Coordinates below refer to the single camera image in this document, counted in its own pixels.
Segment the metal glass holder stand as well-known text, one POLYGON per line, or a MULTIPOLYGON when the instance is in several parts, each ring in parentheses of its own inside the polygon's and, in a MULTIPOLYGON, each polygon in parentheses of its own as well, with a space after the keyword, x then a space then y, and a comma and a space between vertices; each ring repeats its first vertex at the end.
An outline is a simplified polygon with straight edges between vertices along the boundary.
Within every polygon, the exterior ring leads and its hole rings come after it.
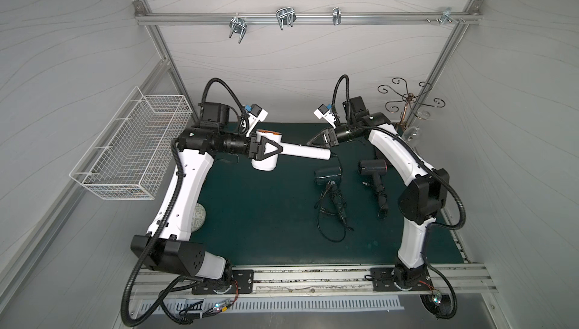
POLYGON ((433 89, 431 83, 425 81, 419 83, 421 91, 414 93, 410 91, 408 82, 402 77, 394 77, 391 79, 391 84, 381 84, 377 87, 380 94, 387 95, 394 93, 395 100, 387 101, 384 108, 388 113, 399 113, 400 120, 398 126, 407 128, 410 119, 428 120, 431 115, 424 110, 425 107, 442 109, 446 107, 446 102, 442 98, 434 98, 431 103, 422 101, 422 98, 427 98, 433 89))

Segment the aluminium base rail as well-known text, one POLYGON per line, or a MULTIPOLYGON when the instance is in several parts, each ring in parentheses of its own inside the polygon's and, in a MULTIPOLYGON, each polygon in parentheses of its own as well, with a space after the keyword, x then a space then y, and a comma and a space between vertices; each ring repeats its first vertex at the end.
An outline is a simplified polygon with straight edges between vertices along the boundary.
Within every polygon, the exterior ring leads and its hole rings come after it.
MULTIPOLYGON (((338 266, 257 266, 241 267, 242 270, 253 270, 252 284, 239 284, 241 298, 254 297, 310 297, 310 296, 369 296, 380 294, 430 294, 427 285, 419 284, 408 291, 401 291, 394 284, 386 282, 386 292, 375 291, 376 285, 366 279, 371 275, 370 265, 338 266)), ((456 294, 497 294, 498 288, 484 264, 435 264, 450 282, 456 294)), ((431 287, 449 292, 440 275, 429 270, 431 287)), ((158 292, 165 288, 175 275, 143 270, 136 280, 131 300, 156 299, 158 292)))

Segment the white vent strip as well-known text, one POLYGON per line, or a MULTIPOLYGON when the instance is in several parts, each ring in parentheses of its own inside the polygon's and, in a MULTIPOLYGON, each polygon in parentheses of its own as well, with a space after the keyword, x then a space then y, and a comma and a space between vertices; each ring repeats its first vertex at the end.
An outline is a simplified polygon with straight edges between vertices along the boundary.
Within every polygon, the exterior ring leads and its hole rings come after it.
MULTIPOLYGON (((193 297, 167 299, 165 305, 170 312, 177 314, 194 303, 194 313, 201 313, 213 308, 224 298, 193 297)), ((154 300, 141 300, 131 314, 141 315, 150 307, 154 300)), ((342 296, 342 297, 241 297, 228 309, 230 313, 269 313, 269 312, 375 312, 404 310, 397 295, 380 296, 342 296)))

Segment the white hair dryer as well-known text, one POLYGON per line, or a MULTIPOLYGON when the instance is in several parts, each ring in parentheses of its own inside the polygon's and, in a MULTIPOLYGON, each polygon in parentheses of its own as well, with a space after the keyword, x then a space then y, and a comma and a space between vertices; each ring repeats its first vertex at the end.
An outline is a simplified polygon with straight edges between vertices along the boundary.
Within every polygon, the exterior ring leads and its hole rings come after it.
POLYGON ((329 160, 331 157, 331 151, 327 148, 317 148, 317 147, 308 147, 299 144, 289 144, 282 142, 282 134, 275 131, 267 131, 267 130, 258 130, 256 135, 258 136, 265 136, 277 143, 280 143, 283 147, 283 152, 271 157, 267 160, 263 161, 256 161, 252 160, 251 164, 254 169, 264 171, 264 172, 271 172, 277 166, 278 157, 280 155, 292 156, 292 157, 302 157, 314 160, 329 160))

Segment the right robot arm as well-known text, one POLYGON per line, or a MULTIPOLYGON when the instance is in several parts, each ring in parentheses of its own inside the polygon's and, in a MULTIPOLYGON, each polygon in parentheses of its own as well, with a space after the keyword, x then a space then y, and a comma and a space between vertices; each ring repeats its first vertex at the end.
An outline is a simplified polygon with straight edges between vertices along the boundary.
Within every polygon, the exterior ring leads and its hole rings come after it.
POLYGON ((346 74, 339 77, 331 104, 321 105, 315 116, 330 127, 311 138, 309 146, 332 148, 365 138, 403 179, 406 188, 398 199, 403 236, 391 277, 400 290, 410 290, 432 270, 425 251, 429 230, 458 230, 466 223, 464 202, 450 185, 448 172, 426 163, 384 114, 371 114, 363 98, 352 98, 346 74))

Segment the green table mat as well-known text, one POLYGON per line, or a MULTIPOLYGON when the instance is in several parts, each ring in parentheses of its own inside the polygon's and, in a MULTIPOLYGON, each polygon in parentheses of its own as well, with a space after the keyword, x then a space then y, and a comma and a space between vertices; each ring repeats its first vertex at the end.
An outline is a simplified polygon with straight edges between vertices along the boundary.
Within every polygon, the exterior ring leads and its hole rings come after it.
POLYGON ((393 169, 382 177, 389 212, 381 218, 371 180, 358 171, 360 161, 374 158, 373 146, 356 140, 333 154, 326 161, 282 155, 271 172, 242 155, 218 154, 198 199, 206 219, 191 241, 236 266, 392 264, 403 235, 402 179, 393 169), (349 231, 315 208, 323 190, 315 172, 336 166, 349 231))

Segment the small metal clamp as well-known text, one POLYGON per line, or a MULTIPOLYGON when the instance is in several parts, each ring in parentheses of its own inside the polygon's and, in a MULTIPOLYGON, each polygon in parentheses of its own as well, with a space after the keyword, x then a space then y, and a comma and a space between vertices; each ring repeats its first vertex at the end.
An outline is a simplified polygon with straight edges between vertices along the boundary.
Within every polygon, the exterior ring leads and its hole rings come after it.
POLYGON ((333 25, 339 26, 342 22, 342 10, 339 7, 333 9, 333 25))

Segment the metal bolt bracket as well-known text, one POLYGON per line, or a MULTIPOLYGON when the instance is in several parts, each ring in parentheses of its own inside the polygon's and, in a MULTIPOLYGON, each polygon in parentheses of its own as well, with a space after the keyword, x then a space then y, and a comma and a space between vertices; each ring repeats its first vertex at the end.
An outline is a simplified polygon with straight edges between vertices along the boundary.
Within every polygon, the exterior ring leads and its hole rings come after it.
POLYGON ((437 24, 439 26, 443 26, 443 25, 458 25, 458 24, 465 24, 466 20, 464 18, 458 17, 456 18, 453 15, 452 9, 451 8, 447 8, 445 10, 443 10, 443 12, 441 13, 440 17, 434 18, 434 19, 430 19, 430 18, 426 18, 425 21, 428 24, 437 24))

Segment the aluminium top rail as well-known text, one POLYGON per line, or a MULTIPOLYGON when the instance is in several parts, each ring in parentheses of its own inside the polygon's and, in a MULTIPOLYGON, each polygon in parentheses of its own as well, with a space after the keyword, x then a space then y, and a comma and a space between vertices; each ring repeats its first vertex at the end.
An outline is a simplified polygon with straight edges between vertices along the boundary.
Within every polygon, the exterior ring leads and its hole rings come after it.
MULTIPOLYGON (((340 25, 410 25, 428 24, 425 19, 440 17, 442 12, 346 12, 342 10, 340 25)), ((465 24, 478 24, 483 20, 482 14, 453 12, 458 18, 464 18, 465 24)), ((248 26, 278 25, 274 12, 238 12, 238 13, 149 13, 137 15, 139 25, 152 26, 228 26, 230 20, 238 16, 244 18, 248 26)), ((333 25, 333 11, 297 12, 294 26, 333 25)))

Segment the metal hook bracket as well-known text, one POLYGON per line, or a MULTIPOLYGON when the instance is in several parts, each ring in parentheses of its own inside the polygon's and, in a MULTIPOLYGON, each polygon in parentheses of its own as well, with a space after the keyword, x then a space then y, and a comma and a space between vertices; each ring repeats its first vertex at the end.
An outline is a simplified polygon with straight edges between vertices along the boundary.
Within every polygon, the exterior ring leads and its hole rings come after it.
POLYGON ((238 44, 241 44, 246 33, 247 33, 246 20, 238 16, 233 17, 229 22, 229 38, 232 38, 236 34, 238 35, 238 44))

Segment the dark green hair dryer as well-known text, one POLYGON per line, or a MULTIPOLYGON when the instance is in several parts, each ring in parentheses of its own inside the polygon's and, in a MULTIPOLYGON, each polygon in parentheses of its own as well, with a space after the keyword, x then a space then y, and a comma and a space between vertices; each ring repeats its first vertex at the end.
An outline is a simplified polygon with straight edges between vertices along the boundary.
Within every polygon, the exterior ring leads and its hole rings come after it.
POLYGON ((335 216, 339 222, 348 227, 346 207, 347 202, 340 190, 342 169, 339 166, 327 167, 315 171, 315 184, 324 189, 315 208, 325 215, 335 216))

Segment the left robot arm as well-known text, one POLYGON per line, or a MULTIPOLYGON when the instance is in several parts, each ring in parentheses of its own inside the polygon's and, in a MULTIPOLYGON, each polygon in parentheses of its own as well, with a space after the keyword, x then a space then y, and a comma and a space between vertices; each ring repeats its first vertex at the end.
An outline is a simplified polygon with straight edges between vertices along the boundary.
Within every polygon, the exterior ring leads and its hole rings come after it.
POLYGON ((277 156, 285 151, 278 134, 268 137, 265 133, 253 131, 264 110, 255 104, 248 108, 241 106, 238 96, 220 78, 214 77, 207 82, 200 109, 198 123, 186 128, 170 142, 175 172, 161 205, 161 217, 152 223, 147 234, 136 235, 131 243, 137 263, 125 285, 120 311, 122 322, 127 327, 143 324, 158 308, 167 308, 164 300, 169 294, 192 289, 198 282, 223 291, 235 285, 232 264, 190 240, 191 219, 203 184, 219 153, 241 154, 257 164, 263 163, 264 171, 269 172, 277 165, 274 161, 277 156), (239 107, 238 128, 234 132, 225 130, 230 107, 207 101, 215 84, 222 86, 239 107), (146 312, 133 315, 130 311, 131 294, 143 267, 176 277, 159 292, 146 312))

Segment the patterned ceramic bowl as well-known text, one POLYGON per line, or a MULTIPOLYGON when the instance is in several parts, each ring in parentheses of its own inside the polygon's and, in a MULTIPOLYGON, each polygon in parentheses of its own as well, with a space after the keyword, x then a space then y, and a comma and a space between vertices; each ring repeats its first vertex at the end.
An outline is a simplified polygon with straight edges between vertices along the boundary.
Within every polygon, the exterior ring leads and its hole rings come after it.
POLYGON ((191 231, 193 233, 199 231, 199 229, 204 225, 206 218, 207 212, 205 207, 202 204, 197 203, 191 219, 191 231))

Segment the clear wine glass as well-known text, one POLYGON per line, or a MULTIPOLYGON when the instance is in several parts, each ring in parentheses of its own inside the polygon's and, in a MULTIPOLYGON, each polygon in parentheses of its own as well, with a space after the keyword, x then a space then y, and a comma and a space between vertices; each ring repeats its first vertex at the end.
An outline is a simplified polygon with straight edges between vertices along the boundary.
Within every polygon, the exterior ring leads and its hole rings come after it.
POLYGON ((407 128, 403 133, 403 139, 409 145, 416 145, 422 136, 422 131, 417 126, 411 126, 407 128))

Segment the metal u-bolt bracket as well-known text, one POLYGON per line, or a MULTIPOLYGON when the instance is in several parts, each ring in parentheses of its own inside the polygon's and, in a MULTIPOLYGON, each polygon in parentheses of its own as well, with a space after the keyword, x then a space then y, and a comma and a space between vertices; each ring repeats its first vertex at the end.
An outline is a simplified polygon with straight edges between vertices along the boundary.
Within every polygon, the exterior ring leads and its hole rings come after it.
POLYGON ((296 21, 296 11, 293 7, 283 7, 276 11, 275 17, 281 30, 286 26, 293 27, 296 21))

